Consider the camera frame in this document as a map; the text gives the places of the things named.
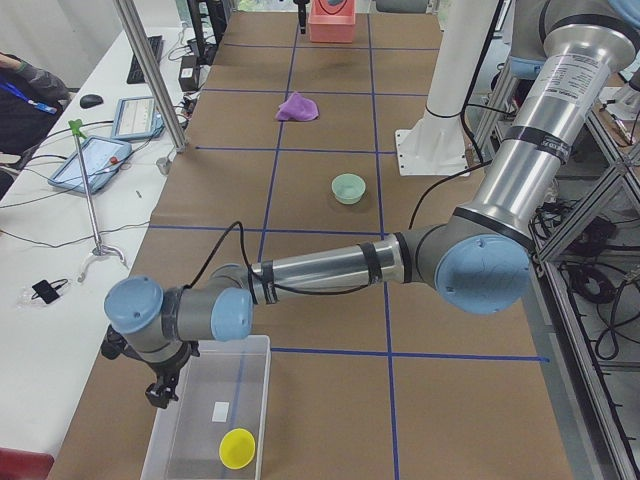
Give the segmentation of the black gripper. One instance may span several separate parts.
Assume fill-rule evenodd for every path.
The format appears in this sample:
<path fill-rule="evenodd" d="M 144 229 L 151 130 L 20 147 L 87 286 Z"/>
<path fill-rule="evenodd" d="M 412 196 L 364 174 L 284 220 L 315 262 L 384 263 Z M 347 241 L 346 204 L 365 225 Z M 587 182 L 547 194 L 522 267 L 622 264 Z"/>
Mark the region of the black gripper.
<path fill-rule="evenodd" d="M 152 406 L 166 409 L 170 402 L 179 400 L 176 389 L 180 380 L 180 372 L 188 363 L 192 353 L 191 344 L 182 344 L 168 360 L 149 364 L 156 374 L 156 380 L 145 391 L 145 396 Z"/>

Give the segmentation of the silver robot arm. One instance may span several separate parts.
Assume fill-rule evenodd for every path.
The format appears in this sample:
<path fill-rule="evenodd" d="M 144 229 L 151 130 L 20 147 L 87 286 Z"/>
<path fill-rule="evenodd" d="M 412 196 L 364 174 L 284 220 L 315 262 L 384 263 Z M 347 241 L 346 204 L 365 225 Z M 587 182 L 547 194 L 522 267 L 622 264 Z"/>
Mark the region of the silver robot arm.
<path fill-rule="evenodd" d="M 515 303 L 529 281 L 529 221 L 607 80 L 635 60 L 639 5 L 520 1 L 514 22 L 510 70 L 531 88 L 473 199 L 448 222 L 375 243 L 226 265 L 199 290 L 166 290 L 149 277 L 129 277 L 106 296 L 110 325 L 102 354 L 146 363 L 156 375 L 147 399 L 164 408 L 199 342 L 247 337 L 260 303 L 347 294 L 383 281 L 428 284 L 473 314 Z"/>

